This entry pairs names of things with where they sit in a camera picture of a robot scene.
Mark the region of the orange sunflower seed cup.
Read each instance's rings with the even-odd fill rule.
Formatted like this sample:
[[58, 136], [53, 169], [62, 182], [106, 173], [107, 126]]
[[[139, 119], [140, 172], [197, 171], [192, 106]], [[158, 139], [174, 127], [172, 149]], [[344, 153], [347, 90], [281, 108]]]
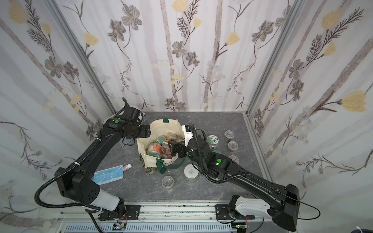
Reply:
[[235, 153], [239, 148], [239, 145], [236, 141], [229, 141], [227, 143], [227, 150], [230, 152], [230, 153]]

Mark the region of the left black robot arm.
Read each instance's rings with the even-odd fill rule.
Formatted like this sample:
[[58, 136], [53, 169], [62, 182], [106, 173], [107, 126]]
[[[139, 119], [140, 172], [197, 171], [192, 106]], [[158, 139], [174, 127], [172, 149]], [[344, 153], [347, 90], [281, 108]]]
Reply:
[[141, 110], [125, 106], [109, 118], [86, 151], [67, 168], [56, 171], [61, 196], [84, 206], [98, 207], [112, 218], [124, 216], [126, 208], [123, 199], [102, 190], [93, 181], [93, 176], [100, 163], [120, 140], [150, 137], [150, 126], [142, 124], [143, 117]]

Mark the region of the blue face mask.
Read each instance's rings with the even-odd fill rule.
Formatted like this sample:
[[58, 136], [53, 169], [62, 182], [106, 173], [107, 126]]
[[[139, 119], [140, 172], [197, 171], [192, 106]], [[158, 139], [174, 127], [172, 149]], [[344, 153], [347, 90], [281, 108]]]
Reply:
[[111, 183], [123, 178], [123, 165], [100, 170], [94, 173], [93, 181], [98, 185]]

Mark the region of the clear lid green seed cup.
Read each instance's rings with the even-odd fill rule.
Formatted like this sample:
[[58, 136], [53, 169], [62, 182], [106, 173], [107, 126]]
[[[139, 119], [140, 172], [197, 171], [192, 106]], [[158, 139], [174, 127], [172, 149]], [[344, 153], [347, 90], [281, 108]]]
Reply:
[[235, 133], [231, 130], [227, 130], [224, 132], [224, 140], [226, 142], [231, 141], [235, 137]]

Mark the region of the white lid seed jar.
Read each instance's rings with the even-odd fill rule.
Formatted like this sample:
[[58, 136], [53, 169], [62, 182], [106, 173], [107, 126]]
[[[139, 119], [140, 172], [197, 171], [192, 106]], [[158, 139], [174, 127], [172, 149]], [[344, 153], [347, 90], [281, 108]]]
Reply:
[[193, 164], [188, 164], [184, 168], [184, 176], [185, 176], [187, 182], [189, 182], [189, 183], [195, 183], [195, 182], [197, 182], [198, 175], [199, 175], [199, 172], [193, 166]]

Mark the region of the clear lid cup by wall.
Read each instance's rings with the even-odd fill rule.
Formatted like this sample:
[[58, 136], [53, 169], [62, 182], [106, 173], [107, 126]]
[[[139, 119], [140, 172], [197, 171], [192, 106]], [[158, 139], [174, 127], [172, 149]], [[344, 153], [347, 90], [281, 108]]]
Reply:
[[237, 164], [240, 163], [239, 158], [238, 158], [237, 156], [235, 156], [235, 155], [230, 155], [229, 158], [230, 158], [233, 162], [235, 162], [235, 163], [237, 163]]

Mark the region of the large strawberry label jar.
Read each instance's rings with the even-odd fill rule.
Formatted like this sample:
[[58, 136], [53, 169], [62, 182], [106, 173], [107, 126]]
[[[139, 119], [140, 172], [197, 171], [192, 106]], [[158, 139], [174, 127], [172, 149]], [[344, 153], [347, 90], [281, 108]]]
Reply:
[[207, 143], [211, 150], [216, 150], [219, 143], [219, 138], [215, 135], [209, 135], [207, 137]]

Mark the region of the red label seed jar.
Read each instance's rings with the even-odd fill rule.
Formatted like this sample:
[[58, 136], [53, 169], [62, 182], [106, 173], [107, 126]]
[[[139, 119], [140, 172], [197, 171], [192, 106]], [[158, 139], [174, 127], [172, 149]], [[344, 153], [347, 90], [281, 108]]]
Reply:
[[153, 142], [148, 146], [147, 155], [152, 156], [152, 157], [156, 157], [156, 158], [160, 158], [160, 156], [162, 154], [163, 154], [162, 146], [160, 144], [157, 144], [157, 143]]

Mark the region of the cream canvas tote bag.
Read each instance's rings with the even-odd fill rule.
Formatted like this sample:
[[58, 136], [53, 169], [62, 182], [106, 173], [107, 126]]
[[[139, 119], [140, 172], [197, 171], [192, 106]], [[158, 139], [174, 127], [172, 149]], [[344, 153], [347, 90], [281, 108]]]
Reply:
[[140, 161], [146, 175], [164, 174], [168, 170], [178, 170], [185, 159], [171, 155], [167, 142], [184, 139], [182, 126], [176, 119], [158, 119], [150, 123], [151, 136], [137, 139]]

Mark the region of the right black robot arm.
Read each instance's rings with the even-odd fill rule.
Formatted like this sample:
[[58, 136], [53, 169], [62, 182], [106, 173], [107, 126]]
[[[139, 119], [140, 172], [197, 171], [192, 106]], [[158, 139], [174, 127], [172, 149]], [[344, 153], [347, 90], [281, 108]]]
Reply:
[[197, 165], [201, 175], [213, 183], [233, 183], [262, 199], [269, 205], [265, 213], [279, 227], [296, 231], [300, 209], [299, 189], [293, 184], [283, 186], [268, 181], [241, 167], [229, 157], [213, 152], [207, 142], [193, 138], [188, 145], [169, 142], [172, 155], [187, 157]]

